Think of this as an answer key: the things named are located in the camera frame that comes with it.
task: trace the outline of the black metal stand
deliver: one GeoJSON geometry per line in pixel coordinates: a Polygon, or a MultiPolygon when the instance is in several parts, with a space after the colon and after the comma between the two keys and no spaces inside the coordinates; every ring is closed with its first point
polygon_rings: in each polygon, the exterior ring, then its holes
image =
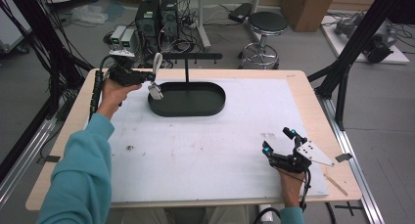
{"type": "Polygon", "coordinates": [[[375,0],[339,57],[328,67],[308,77],[308,80],[311,82],[327,75],[323,83],[315,89],[315,94],[320,95],[324,99],[331,99],[333,91],[339,85],[335,120],[342,130],[345,130],[343,120],[348,72],[382,22],[385,21],[388,14],[399,2],[400,0],[375,0]]]}
{"type": "Polygon", "coordinates": [[[164,60],[184,60],[184,68],[186,71],[186,83],[189,83],[189,60],[195,60],[195,64],[198,60],[214,60],[216,64],[217,60],[222,59],[222,54],[219,53],[165,53],[162,54],[164,60]]]}

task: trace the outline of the black tray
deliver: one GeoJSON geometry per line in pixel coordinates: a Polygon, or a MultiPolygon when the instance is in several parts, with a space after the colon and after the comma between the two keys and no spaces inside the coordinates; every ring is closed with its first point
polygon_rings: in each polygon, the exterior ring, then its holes
{"type": "Polygon", "coordinates": [[[214,83],[166,82],[160,88],[161,100],[148,96],[150,109],[160,116],[208,116],[219,113],[225,106],[225,91],[214,83]]]}

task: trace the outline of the black stool seat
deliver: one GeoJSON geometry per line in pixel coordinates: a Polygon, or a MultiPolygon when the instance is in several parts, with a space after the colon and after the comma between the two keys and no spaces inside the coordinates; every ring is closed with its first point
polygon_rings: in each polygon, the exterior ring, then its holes
{"type": "Polygon", "coordinates": [[[244,67],[244,62],[248,61],[256,65],[267,66],[273,65],[273,69],[278,69],[280,58],[277,51],[266,44],[267,36],[281,35],[288,27],[284,17],[272,12],[256,12],[248,18],[253,32],[260,34],[259,42],[250,43],[242,49],[239,58],[242,59],[238,69],[244,67]]]}
{"type": "Polygon", "coordinates": [[[272,12],[256,12],[250,15],[248,22],[254,28],[265,33],[280,32],[287,28],[287,21],[280,15],[272,12]]]}

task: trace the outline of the person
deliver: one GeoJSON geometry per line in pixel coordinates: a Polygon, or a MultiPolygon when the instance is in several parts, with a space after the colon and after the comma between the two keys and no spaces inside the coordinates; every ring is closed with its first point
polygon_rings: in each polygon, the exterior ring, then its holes
{"type": "MultiPolygon", "coordinates": [[[[110,211],[111,147],[114,132],[110,120],[119,103],[141,85],[123,87],[107,79],[102,102],[83,130],[70,135],[64,157],[52,172],[51,186],[40,208],[40,223],[106,222],[110,211]]],[[[303,175],[280,171],[285,208],[281,223],[303,223],[299,193],[303,175]]]]}

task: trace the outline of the gray floor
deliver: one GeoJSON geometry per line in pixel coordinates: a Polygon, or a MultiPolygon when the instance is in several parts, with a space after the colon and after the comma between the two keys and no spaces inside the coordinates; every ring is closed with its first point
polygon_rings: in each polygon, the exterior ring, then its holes
{"type": "MultiPolygon", "coordinates": [[[[62,4],[57,10],[65,13],[84,4],[90,2],[77,0],[62,4]]],[[[101,0],[94,5],[101,5],[108,10],[112,8],[113,17],[93,27],[80,26],[90,26],[88,23],[69,24],[65,31],[82,56],[97,67],[109,52],[108,46],[102,41],[104,35],[114,30],[117,24],[132,22],[135,11],[120,10],[114,0],[101,0]]],[[[206,9],[206,18],[223,10],[221,7],[206,9]]],[[[277,11],[269,8],[261,10],[277,11]]],[[[227,13],[217,13],[213,18],[226,17],[227,13]]],[[[243,25],[222,28],[207,26],[206,30],[211,42],[210,51],[222,53],[224,58],[217,65],[212,62],[191,63],[191,68],[237,68],[240,62],[237,56],[252,39],[252,34],[243,25]]],[[[268,44],[279,52],[280,69],[300,69],[312,74],[336,58],[321,30],[295,33],[289,28],[281,36],[269,38],[268,44]]],[[[401,51],[415,51],[399,41],[396,46],[401,51]]],[[[415,220],[415,149],[412,143],[412,137],[415,136],[415,57],[411,54],[406,56],[411,60],[406,66],[355,63],[349,75],[346,96],[346,133],[386,223],[405,224],[415,220]]],[[[317,80],[311,84],[316,87],[320,82],[317,80]]],[[[48,75],[33,52],[27,55],[13,52],[0,60],[0,159],[13,147],[47,99],[47,85],[48,75]]],[[[0,223],[33,223],[36,220],[37,213],[27,211],[24,203],[41,168],[37,163],[29,168],[0,210],[0,223]]],[[[350,204],[360,206],[359,202],[350,204]]],[[[332,207],[335,205],[346,203],[332,202],[332,207]]],[[[334,212],[338,223],[367,223],[362,210],[354,210],[352,215],[347,209],[334,208],[334,212]]],[[[324,203],[310,202],[304,215],[306,223],[330,223],[324,203]]]]}

